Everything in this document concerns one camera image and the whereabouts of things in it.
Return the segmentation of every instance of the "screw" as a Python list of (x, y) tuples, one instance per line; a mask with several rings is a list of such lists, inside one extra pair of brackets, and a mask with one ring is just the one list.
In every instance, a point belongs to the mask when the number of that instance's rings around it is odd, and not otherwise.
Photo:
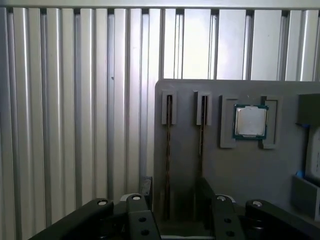
[(218, 200), (220, 200), (222, 202), (226, 200), (226, 198), (224, 196), (218, 196), (216, 199), (218, 199)]
[(253, 205), (256, 205), (257, 207), (262, 207), (262, 203), (259, 201), (253, 201)]
[(103, 205), (106, 205), (106, 204), (107, 204), (106, 201), (100, 201), (100, 202), (98, 202), (98, 205), (99, 205), (99, 206), (103, 206)]

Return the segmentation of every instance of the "gray plastic bracket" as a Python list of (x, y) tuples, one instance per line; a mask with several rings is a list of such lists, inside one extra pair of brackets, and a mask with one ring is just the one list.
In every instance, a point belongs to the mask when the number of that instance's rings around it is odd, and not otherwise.
[(291, 203), (314, 221), (320, 221), (320, 187), (296, 175), (291, 184)]
[(221, 104), (221, 129), (220, 148), (233, 149), (237, 146), (233, 138), (234, 105), (238, 103), (237, 96), (220, 96)]
[(283, 98), (281, 96), (262, 96), (263, 105), (269, 107), (267, 115), (266, 138), (259, 143), (263, 149), (275, 149), (280, 141)]
[(163, 125), (167, 124), (167, 106), (168, 106), (168, 96), (172, 96), (172, 108), (171, 108), (171, 124), (177, 124), (177, 92), (176, 91), (162, 91), (162, 116), (161, 123)]
[(196, 124), (201, 125), (202, 118), (202, 98), (206, 97), (206, 119), (205, 124), (212, 124), (212, 95), (210, 92), (196, 91)]

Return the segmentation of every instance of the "bolt head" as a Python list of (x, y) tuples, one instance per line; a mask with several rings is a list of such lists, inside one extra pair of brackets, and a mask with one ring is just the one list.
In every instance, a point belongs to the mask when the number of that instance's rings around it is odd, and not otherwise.
[(252, 203), (253, 205), (257, 206), (257, 207), (262, 207), (262, 203), (259, 201), (253, 201)]
[(218, 196), (216, 199), (224, 202), (226, 200), (226, 198), (224, 196)]

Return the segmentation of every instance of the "hole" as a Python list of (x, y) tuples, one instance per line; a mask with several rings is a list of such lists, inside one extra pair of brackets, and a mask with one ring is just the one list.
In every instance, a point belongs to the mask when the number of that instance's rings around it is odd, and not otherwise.
[(106, 205), (108, 203), (108, 201), (106, 201), (106, 200), (100, 200), (100, 201), (98, 201), (98, 205), (99, 206), (104, 206), (104, 205)]
[(131, 198), (133, 200), (140, 200), (141, 199), (141, 197), (139, 195), (133, 195)]
[(226, 231), (225, 234), (228, 236), (228, 237), (234, 237), (235, 236), (235, 233), (233, 231)]
[(147, 235), (149, 235), (149, 230), (147, 230), (147, 229), (142, 230), (142, 231), (141, 231), (141, 235), (142, 235), (142, 236), (147, 236)]
[(80, 8), (73, 9), (74, 15), (80, 15)]

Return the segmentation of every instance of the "vertical slot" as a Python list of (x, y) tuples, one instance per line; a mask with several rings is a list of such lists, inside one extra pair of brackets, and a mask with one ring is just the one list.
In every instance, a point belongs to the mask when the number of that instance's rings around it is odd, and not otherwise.
[(254, 39), (254, 17), (255, 12), (253, 10), (246, 11), (242, 80), (251, 80), (252, 48)]
[(204, 162), (204, 136), (205, 136), (205, 126), (207, 124), (207, 114), (208, 114), (208, 96), (201, 97), (201, 124), (199, 128), (199, 160), (198, 160), (198, 177), (203, 176), (203, 162)]
[(40, 9), (40, 48), (41, 48), (41, 85), (42, 85), (42, 127), (43, 127), (43, 163), (45, 195), (45, 227), (52, 224), (51, 178), (49, 161), (49, 110), (48, 110), (48, 18), (47, 9)]
[(81, 15), (80, 9), (74, 13), (74, 173), (75, 173), (75, 208), (82, 206), (81, 183)]
[(115, 99), (115, 10), (109, 8), (107, 10), (107, 196), (109, 199), (114, 199), (113, 195), (113, 169), (114, 169), (114, 99)]
[(140, 85), (140, 133), (139, 133), (139, 161), (138, 175), (146, 175), (148, 144), (148, 84), (149, 84), (149, 49), (150, 49), (150, 14), (149, 9), (142, 9), (141, 28), (141, 85)]
[(320, 81), (320, 11), (318, 15), (313, 81)]
[(219, 32), (219, 10), (212, 9), (210, 15), (210, 37), (209, 37), (209, 71), (208, 79), (217, 79), (218, 67), (218, 32)]
[(286, 63), (288, 55), (288, 39), (289, 39), (289, 23), (290, 12), (282, 11), (281, 14), (281, 26), (279, 37), (279, 54), (278, 54), (278, 68), (277, 68), (277, 81), (286, 80)]
[(173, 96), (166, 96), (166, 153), (165, 153), (165, 186), (164, 186), (164, 208), (163, 216), (165, 220), (170, 219), (170, 141), (172, 124)]
[(174, 32), (174, 70), (173, 78), (181, 79), (183, 73), (184, 59), (184, 9), (177, 9), (175, 13), (175, 32)]

